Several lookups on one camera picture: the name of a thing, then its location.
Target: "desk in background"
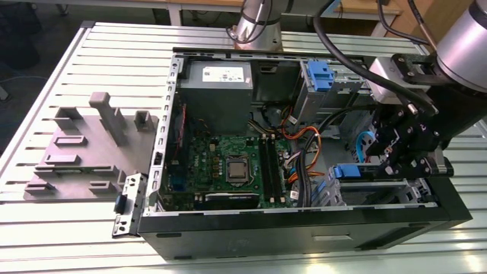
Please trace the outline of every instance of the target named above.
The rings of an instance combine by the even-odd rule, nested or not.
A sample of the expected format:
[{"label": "desk in background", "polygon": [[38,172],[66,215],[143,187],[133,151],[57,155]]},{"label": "desk in background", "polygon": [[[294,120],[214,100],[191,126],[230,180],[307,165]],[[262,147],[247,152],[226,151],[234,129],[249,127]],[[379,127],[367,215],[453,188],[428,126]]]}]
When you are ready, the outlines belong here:
[{"label": "desk in background", "polygon": [[[63,13],[62,5],[87,5],[87,6],[115,6],[115,7],[145,7],[150,9],[167,9],[170,11],[171,25],[182,26],[182,11],[223,11],[241,12],[241,6],[245,0],[22,0],[33,3],[54,3]],[[387,33],[379,22],[378,6],[375,0],[342,0],[345,19],[363,19],[378,21],[371,36],[383,37]],[[386,22],[391,25],[397,16],[404,13],[402,8],[394,1],[383,8]],[[341,10],[326,17],[339,17]]]}]

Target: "metal bracket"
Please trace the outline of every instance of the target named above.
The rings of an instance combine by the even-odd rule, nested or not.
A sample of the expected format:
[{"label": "metal bracket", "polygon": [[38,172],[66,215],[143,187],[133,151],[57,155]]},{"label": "metal bracket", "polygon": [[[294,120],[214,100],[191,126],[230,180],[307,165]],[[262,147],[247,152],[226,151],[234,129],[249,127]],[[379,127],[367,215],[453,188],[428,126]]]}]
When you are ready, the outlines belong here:
[{"label": "metal bracket", "polygon": [[147,175],[131,175],[126,179],[123,191],[115,202],[115,218],[113,238],[141,237],[139,220],[143,213],[143,202],[147,187]]}]

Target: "slotted aluminum worktable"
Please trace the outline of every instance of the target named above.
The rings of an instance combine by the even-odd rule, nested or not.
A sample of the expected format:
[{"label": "slotted aluminum worktable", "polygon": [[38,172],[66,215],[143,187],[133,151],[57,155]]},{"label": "slotted aluminum worktable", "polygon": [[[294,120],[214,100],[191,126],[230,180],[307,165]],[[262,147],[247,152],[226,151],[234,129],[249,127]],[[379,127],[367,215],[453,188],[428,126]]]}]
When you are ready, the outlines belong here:
[{"label": "slotted aluminum worktable", "polygon": [[[425,52],[404,39],[333,38],[347,54]],[[283,44],[286,51],[326,52],[315,34],[285,32]],[[487,272],[487,140],[481,123],[446,151],[474,220],[383,251],[166,262],[142,238],[111,239],[114,202],[26,202],[23,189],[57,129],[51,118],[58,107],[95,114],[90,95],[107,91],[111,106],[125,114],[150,110],[158,115],[175,46],[233,48],[223,29],[98,23],[79,30],[0,159],[0,198],[13,201],[0,205],[0,272],[107,268],[119,273],[121,267],[171,273]]]}]

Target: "table leg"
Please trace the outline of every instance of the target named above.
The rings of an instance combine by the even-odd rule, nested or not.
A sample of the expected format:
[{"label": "table leg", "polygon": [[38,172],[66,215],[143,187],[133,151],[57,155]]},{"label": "table leg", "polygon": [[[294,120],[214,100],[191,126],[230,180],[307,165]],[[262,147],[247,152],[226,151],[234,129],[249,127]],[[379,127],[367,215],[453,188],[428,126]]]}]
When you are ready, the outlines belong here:
[{"label": "table leg", "polygon": [[171,25],[182,26],[182,5],[169,3],[167,9],[170,11]]},{"label": "table leg", "polygon": [[58,8],[61,16],[69,15],[69,6],[70,5],[57,4],[57,8]]}]

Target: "blue latch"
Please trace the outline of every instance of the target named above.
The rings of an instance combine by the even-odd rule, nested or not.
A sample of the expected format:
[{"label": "blue latch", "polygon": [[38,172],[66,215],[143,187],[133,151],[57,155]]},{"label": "blue latch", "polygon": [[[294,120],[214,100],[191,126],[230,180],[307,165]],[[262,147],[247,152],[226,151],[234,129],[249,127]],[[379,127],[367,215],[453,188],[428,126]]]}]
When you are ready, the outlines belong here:
[{"label": "blue latch", "polygon": [[315,83],[315,91],[329,91],[334,85],[334,71],[325,61],[309,61],[307,72]]},{"label": "blue latch", "polygon": [[334,172],[337,179],[362,177],[359,167],[355,164],[339,164],[334,167]]}]

